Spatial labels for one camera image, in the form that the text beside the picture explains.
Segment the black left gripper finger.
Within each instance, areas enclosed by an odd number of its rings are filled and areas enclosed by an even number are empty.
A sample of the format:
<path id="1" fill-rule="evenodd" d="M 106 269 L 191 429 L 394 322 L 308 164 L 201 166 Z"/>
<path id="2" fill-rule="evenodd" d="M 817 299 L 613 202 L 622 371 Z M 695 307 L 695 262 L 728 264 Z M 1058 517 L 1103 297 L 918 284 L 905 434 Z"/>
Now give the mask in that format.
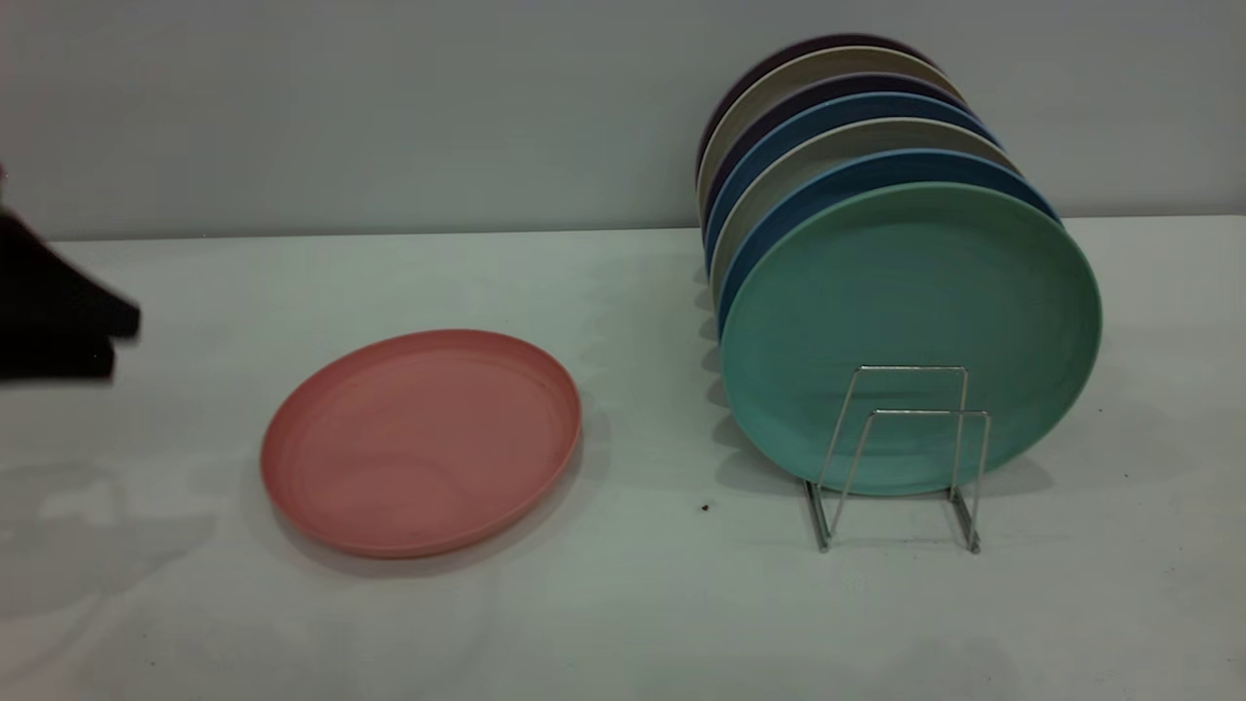
<path id="1" fill-rule="evenodd" d="M 1 382 L 105 382 L 111 381 L 115 364 L 110 342 L 83 346 L 12 342 L 2 345 Z"/>
<path id="2" fill-rule="evenodd" d="M 1 214 L 4 322 L 135 339 L 141 308 L 70 265 L 12 212 Z"/>

